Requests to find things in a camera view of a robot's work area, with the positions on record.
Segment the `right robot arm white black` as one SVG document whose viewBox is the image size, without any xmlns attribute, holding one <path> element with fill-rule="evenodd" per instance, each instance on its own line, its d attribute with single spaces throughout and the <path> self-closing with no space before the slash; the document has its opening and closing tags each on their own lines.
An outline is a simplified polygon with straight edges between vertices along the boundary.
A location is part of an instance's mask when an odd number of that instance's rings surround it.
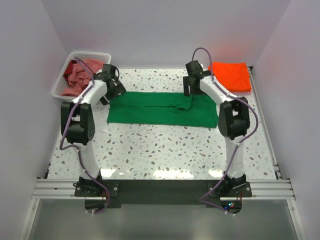
<svg viewBox="0 0 320 240">
<path fill-rule="evenodd" d="M 218 106 L 218 130 L 225 139 L 226 170 L 222 178 L 204 197 L 212 193 L 228 194 L 243 187 L 247 177 L 244 170 L 242 139 L 250 127 L 248 101 L 229 92 L 210 70 L 204 70 L 197 60 L 185 65 L 187 76 L 183 77 L 183 94 L 206 94 Z"/>
</svg>

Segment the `green t shirt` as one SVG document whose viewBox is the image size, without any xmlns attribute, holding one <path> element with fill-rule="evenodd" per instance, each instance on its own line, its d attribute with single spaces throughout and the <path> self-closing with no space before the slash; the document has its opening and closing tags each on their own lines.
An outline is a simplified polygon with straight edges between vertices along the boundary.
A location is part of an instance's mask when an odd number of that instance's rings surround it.
<svg viewBox="0 0 320 240">
<path fill-rule="evenodd" d="M 207 95 L 133 92 L 110 101 L 108 123 L 216 128 L 216 103 Z"/>
</svg>

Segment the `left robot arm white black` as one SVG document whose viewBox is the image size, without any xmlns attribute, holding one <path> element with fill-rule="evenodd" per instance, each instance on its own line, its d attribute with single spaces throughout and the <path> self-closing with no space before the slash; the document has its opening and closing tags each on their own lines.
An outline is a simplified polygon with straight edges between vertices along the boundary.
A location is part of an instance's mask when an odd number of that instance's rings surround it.
<svg viewBox="0 0 320 240">
<path fill-rule="evenodd" d="M 93 139 L 96 132 L 93 107 L 123 95 L 125 87 L 120 82 L 120 71 L 112 64 L 104 64 L 98 73 L 91 75 L 88 86 L 72 101 L 64 101 L 60 109 L 60 150 L 74 148 L 80 167 L 75 195 L 89 197 L 107 193 L 102 184 L 101 171 L 95 160 Z"/>
</svg>

